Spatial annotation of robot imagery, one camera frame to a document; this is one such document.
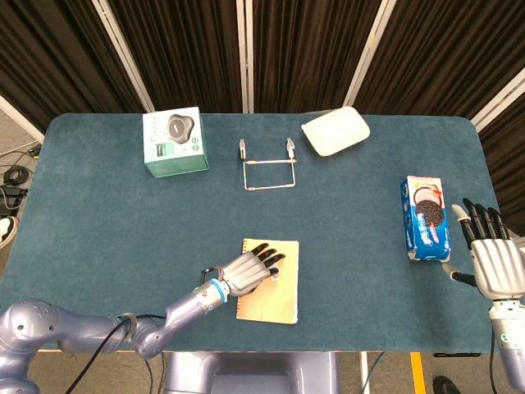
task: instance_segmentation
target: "white wire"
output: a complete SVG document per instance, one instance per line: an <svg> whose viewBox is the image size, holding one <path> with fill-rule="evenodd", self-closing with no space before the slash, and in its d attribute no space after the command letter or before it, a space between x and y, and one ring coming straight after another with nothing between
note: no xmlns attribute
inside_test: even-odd
<svg viewBox="0 0 525 394"><path fill-rule="evenodd" d="M3 156L4 154L8 154L8 153L11 153L11 152L15 152L16 150L25 148L27 145L34 144L35 142L38 142L38 141L34 140L34 141L31 141L31 142L28 142L27 144L21 145L18 148L14 148L14 149L8 150L7 152L0 153L0 156Z"/></svg>
<svg viewBox="0 0 525 394"><path fill-rule="evenodd" d="M7 209L10 209L10 210L11 210L11 209L17 209L17 208L19 208L19 207L22 206L22 203L19 203L16 207L10 207L9 205L7 205L7 196L6 196L6 192L3 191L3 188L2 188L2 187L0 187L0 192L1 192L2 195L3 195L3 204L6 206Z"/></svg>
<svg viewBox="0 0 525 394"><path fill-rule="evenodd" d="M374 371L376 370L376 367L379 365L379 362L381 361L381 359L383 358L383 356L386 354L385 351L382 351L381 354L379 355L379 357L376 358L376 361L374 362L374 365L372 366L372 369L370 369L370 372L368 373L368 376L367 376L367 380L366 382L363 384L363 390L361 391L361 394L363 394L364 392L368 392L368 390L370 390L370 378L372 377L372 374L374 373Z"/></svg>

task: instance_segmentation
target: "blue table mat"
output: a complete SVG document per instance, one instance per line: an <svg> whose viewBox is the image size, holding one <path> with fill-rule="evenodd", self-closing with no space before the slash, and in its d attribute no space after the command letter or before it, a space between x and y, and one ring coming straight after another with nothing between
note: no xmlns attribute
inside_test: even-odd
<svg viewBox="0 0 525 394"><path fill-rule="evenodd" d="M38 297L82 314L161 314L202 268L240 253L245 237L299 241L299 321L235 318L236 299L178 335L169 350L488 350L490 302L438 263L406 254L399 184L443 183L452 259L472 271L450 205L497 206L482 147L459 117L364 116L370 137L327 158L301 114L203 114L210 170L153 178L140 114L65 114L46 134L0 307ZM248 157L285 158L294 189L247 192ZM288 181L286 165L250 183Z"/></svg>

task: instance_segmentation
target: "cable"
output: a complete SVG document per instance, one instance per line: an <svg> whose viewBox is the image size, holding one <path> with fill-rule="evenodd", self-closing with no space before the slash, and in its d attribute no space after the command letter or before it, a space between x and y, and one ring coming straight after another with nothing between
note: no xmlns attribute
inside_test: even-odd
<svg viewBox="0 0 525 394"><path fill-rule="evenodd" d="M164 380L164 369L165 369L165 363L166 361L164 360L164 352L161 351L161 358L162 358L162 372L161 372L161 380L160 382L158 383L158 389L157 389L157 394L161 394L161 390L162 390L162 381Z"/></svg>
<svg viewBox="0 0 525 394"><path fill-rule="evenodd" d="M5 154L1 155L0 158L5 158L6 156L8 156L8 155L10 155L10 154L12 154L12 153L21 153L21 155L18 157L17 160L15 160L15 162L14 162L13 164L2 164L2 165L0 165L0 167L9 167L9 170L6 170L6 171L2 172L0 175L5 175L5 174L7 174L7 173L10 171L10 169L13 168L14 166L16 166L16 164L17 164L17 163L18 163L18 162L19 162L24 156L27 156L28 158L32 158L32 159L34 159L34 157L31 156L29 153L27 153L27 152L22 152L21 150L14 150L14 151L12 151L12 152L5 153Z"/></svg>
<svg viewBox="0 0 525 394"><path fill-rule="evenodd" d="M17 209L19 207L22 206L22 203L19 203L18 205L15 205L14 207L10 207L9 205L7 205L7 196L6 196L6 192L3 191L3 188L0 186L0 193L2 193L2 196L3 196L3 204L6 206L7 209L9 209L10 211L13 210L13 209Z"/></svg>
<svg viewBox="0 0 525 394"><path fill-rule="evenodd" d="M35 142L38 142L38 141L37 141L37 140L34 140L34 141L31 141L31 142L28 142L27 144L20 145L18 148L14 148L14 149L8 150L7 152L2 152L2 153L0 153L0 156L3 156L4 154L8 154L8 153L11 153L11 152L15 152L15 151L17 151L18 149L25 148L26 146L28 146L28 145L32 145L32 144L34 144Z"/></svg>
<svg viewBox="0 0 525 394"><path fill-rule="evenodd" d="M376 369L377 365L379 364L379 361L381 361L381 359L383 358L383 356L386 354L385 351L382 351L381 354L379 355L379 357L376 358L376 362L374 363L374 365L372 366L372 369L370 369L370 372L368 373L368 376L367 376L367 380L365 381L365 383L363 384L363 390L361 391L361 394L364 393L364 390L365 388L367 388L367 384L368 384L368 381L370 380L370 378L372 377L372 374L374 373L374 370Z"/></svg>
<svg viewBox="0 0 525 394"><path fill-rule="evenodd" d="M149 372L149 394L153 394L153 372L149 366L149 362L146 359L144 359L144 363L146 363L146 368Z"/></svg>
<svg viewBox="0 0 525 394"><path fill-rule="evenodd" d="M13 165L3 173L3 183L8 186L18 186L26 183L33 172L24 166Z"/></svg>
<svg viewBox="0 0 525 394"><path fill-rule="evenodd" d="M166 318L166 316L159 316L157 314L141 314L137 316L137 318ZM73 389L75 389L76 385L79 384L80 380L84 377L85 373L88 372L89 367L91 367L91 364L95 361L95 359L98 356L98 353L102 350L102 348L106 345L107 341L111 339L113 334L118 331L119 328L121 328L124 324L128 323L130 320L128 318L122 320L120 323L118 323L110 332L109 334L104 338L98 349L93 353L91 356L91 359L89 359L88 363L85 365L84 369L80 371L79 376L76 377L75 381L69 386L69 388L66 391L66 394L71 394L73 392Z"/></svg>
<svg viewBox="0 0 525 394"><path fill-rule="evenodd" d="M498 394L498 392L496 391L495 389L495 384L494 384L494 371L492 370L492 365L494 364L493 361L494 361L494 340L495 340L495 335L494 335L494 328L492 328L492 339L491 339L491 358L490 358L490 361L489 361L489 376L491 378L491 387L492 387L492 392L494 394Z"/></svg>

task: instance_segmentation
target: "notebook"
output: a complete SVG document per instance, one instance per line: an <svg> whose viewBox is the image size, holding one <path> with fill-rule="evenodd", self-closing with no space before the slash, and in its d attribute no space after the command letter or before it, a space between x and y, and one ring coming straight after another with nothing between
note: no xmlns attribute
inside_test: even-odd
<svg viewBox="0 0 525 394"><path fill-rule="evenodd" d="M277 277L269 277L253 293L237 300L237 318L268 323L297 323L297 282L299 274L299 242L252 240L245 238L243 253L267 242L267 249L276 249L286 257L273 267Z"/></svg>

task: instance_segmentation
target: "oreo cookie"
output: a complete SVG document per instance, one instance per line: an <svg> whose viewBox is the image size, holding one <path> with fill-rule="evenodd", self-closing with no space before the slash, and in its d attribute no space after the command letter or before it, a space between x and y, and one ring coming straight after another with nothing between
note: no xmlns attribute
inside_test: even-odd
<svg viewBox="0 0 525 394"><path fill-rule="evenodd" d="M448 261L449 230L441 179L407 176L401 183L401 202L409 257Z"/></svg>

